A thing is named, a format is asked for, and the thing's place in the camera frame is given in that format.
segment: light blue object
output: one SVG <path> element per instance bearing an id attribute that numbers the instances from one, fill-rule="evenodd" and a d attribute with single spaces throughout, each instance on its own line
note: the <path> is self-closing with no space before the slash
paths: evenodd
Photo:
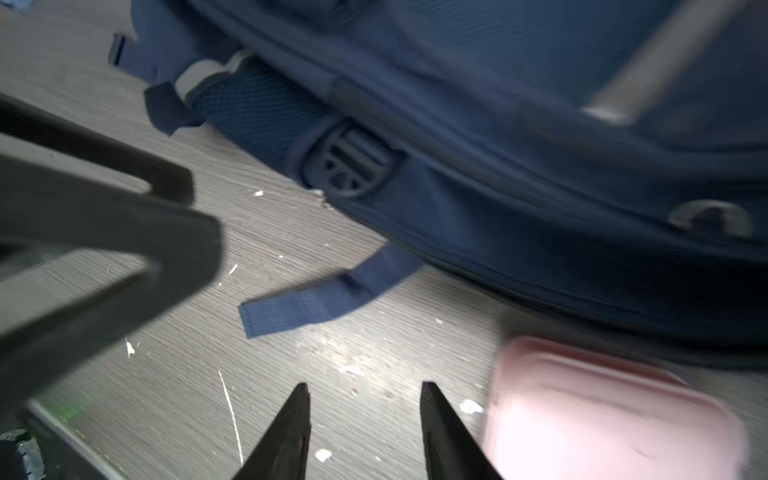
<path id="1" fill-rule="evenodd" d="M 14 10 L 26 10 L 35 0 L 0 0 L 0 5 L 6 5 Z"/>

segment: pink container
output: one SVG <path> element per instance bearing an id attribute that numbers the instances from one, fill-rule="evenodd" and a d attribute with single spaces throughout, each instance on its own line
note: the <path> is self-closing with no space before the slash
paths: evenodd
<path id="1" fill-rule="evenodd" d="M 666 370 L 521 337 L 498 357 L 483 449 L 505 480 L 735 480 L 745 444 Z"/>

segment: white spot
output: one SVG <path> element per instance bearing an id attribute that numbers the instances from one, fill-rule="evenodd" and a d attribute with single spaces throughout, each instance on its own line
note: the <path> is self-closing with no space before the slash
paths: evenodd
<path id="1" fill-rule="evenodd" d="M 131 342 L 128 342 L 128 337 L 125 337 L 125 349 L 128 351 L 128 359 L 131 359 L 131 355 L 136 353 L 134 346 L 131 345 Z"/>
<path id="2" fill-rule="evenodd" d="M 365 376 L 366 373 L 357 365 L 343 366 L 339 369 L 341 373 L 352 373 L 353 375 Z"/>
<path id="3" fill-rule="evenodd" d="M 325 463 L 328 458 L 331 458 L 331 455 L 333 455 L 333 453 L 331 453 L 330 450 L 325 449 L 320 449 L 315 452 L 315 458 L 320 460 L 320 463 Z"/>
<path id="4" fill-rule="evenodd" d="M 458 406 L 462 412 L 474 415 L 475 413 L 483 413 L 485 410 L 472 400 L 465 400 L 460 406 Z"/>
<path id="5" fill-rule="evenodd" d="M 224 397 L 227 399 L 227 405 L 230 407 L 230 414 L 232 415 L 232 426 L 235 428 L 235 439 L 237 439 L 237 451 L 240 453 L 240 464 L 243 462 L 243 446 L 240 444 L 240 433 L 237 433 L 237 420 L 235 420 L 235 411 L 232 409 L 232 401 L 230 400 L 230 393 L 227 391 L 227 384 L 224 383 L 224 376 L 221 375 L 219 370 L 219 378 L 221 379 L 221 386 L 224 387 Z"/>

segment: gray wooden surface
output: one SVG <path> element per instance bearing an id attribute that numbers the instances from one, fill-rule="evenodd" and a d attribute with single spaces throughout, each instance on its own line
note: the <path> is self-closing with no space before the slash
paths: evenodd
<path id="1" fill-rule="evenodd" d="M 308 478 L 425 478 L 420 382 L 438 382 L 457 410 L 464 399 L 483 405 L 504 332 L 547 322 L 428 268 L 333 323 L 246 340 L 237 315 L 243 300 L 351 267 L 382 239 L 207 127 L 171 139 L 154 131 L 143 85 L 105 61 L 112 33 L 130 31 L 129 8 L 128 0 L 38 0 L 23 15 L 0 9 L 0 91 L 189 167 L 197 208 L 223 222 L 225 260 L 208 289 L 129 335 L 131 358 L 125 343 L 113 346 L 52 387 L 43 403 L 130 478 L 216 480 L 240 464 L 218 372 L 245 455 L 293 386 L 306 381 L 313 401 Z M 142 188 L 6 137 L 0 151 Z M 258 190 L 263 196 L 253 195 Z M 124 255 L 79 252 L 3 283 L 0 329 L 136 266 Z M 348 365 L 365 375 L 339 372 Z M 765 377 L 672 368 L 741 416 L 753 444 L 747 476 L 768 478 Z M 459 415 L 481 433 L 481 416 Z M 321 463 L 318 449 L 333 456 Z"/>

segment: navy blue bag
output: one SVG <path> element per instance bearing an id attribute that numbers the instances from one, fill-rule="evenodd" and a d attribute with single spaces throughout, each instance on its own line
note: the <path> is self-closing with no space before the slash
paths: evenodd
<path id="1" fill-rule="evenodd" d="M 766 2 L 190 3 L 259 78 L 192 92 L 194 113 L 399 255 L 593 326 L 765 352 Z M 387 278 L 325 287 L 349 308 L 292 293 L 287 327 Z M 286 315 L 263 306 L 243 318 Z"/>

